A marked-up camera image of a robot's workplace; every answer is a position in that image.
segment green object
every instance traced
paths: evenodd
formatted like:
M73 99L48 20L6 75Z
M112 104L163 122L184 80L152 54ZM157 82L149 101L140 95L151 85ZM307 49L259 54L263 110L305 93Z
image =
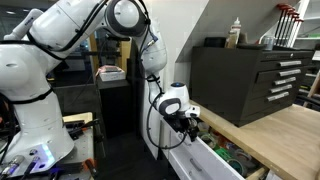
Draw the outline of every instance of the green object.
M309 34L308 37L317 38L317 37L320 37L320 34L319 33Z
M242 176L247 174L247 169L236 159L233 159L225 148L215 150L215 152L225 160L234 170L236 170Z
M225 148L217 149L215 152L225 161L232 159L230 153Z

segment shelf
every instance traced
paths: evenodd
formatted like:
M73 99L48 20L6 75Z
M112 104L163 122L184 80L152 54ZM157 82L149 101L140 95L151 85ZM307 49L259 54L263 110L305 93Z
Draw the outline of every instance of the shelf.
M320 21L320 16L317 16L317 17L307 17L307 18L304 18L304 21Z
M296 38L296 40L320 40L320 37Z

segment black tool cabinet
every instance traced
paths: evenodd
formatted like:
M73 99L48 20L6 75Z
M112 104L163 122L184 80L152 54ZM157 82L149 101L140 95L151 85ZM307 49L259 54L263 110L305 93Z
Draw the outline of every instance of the black tool cabinet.
M313 54L194 47L191 98L243 126L292 105Z

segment ceiling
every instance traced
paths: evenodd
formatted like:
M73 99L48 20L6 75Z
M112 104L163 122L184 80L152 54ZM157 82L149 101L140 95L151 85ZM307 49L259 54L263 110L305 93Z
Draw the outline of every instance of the ceiling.
M0 6L47 9L57 0L1 0Z

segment workbench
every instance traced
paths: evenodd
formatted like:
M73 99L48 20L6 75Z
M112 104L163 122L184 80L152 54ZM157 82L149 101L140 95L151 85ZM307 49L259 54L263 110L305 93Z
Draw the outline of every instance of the workbench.
M320 169L320 113L292 105L240 128L203 106L200 119L282 179L315 180Z

